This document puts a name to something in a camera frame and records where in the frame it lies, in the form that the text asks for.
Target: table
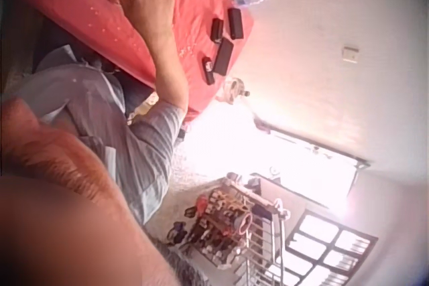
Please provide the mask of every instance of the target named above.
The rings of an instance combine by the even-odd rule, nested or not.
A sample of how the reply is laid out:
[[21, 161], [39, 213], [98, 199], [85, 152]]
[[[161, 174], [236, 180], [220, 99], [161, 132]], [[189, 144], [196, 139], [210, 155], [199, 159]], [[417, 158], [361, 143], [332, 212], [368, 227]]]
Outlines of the table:
[[[26, 1], [88, 47], [154, 88], [154, 63], [144, 41], [124, 17], [120, 6], [108, 0]], [[208, 106], [225, 79], [216, 75], [216, 83], [207, 85], [201, 61], [205, 56], [215, 59], [217, 45], [210, 40], [212, 19], [224, 19], [228, 30], [227, 9], [232, 5], [232, 0], [176, 0], [174, 32], [190, 89], [186, 121], [197, 117]], [[243, 26], [245, 39], [234, 41], [230, 69], [253, 27], [253, 19], [247, 10], [243, 11]]]

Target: shirt sleeve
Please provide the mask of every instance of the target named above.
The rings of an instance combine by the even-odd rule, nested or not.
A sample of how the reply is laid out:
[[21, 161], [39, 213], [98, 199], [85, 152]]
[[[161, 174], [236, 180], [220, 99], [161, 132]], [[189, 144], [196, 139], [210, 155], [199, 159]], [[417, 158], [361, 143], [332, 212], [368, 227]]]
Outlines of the shirt sleeve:
[[169, 163], [184, 117], [182, 109], [160, 100], [146, 115], [137, 115], [129, 128]]

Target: person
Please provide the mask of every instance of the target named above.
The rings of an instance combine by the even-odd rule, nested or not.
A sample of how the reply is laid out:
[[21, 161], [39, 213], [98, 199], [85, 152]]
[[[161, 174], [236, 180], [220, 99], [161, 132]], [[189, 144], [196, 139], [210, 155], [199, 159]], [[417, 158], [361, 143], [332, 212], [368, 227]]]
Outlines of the person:
[[188, 108], [172, 29], [174, 0], [120, 2], [153, 58], [159, 101], [128, 126], [121, 85], [77, 64], [70, 46], [55, 49], [2, 98], [2, 179], [55, 184], [107, 213], [132, 242], [140, 285], [203, 285], [197, 270], [180, 255], [157, 249], [142, 229], [168, 189], [174, 142]]

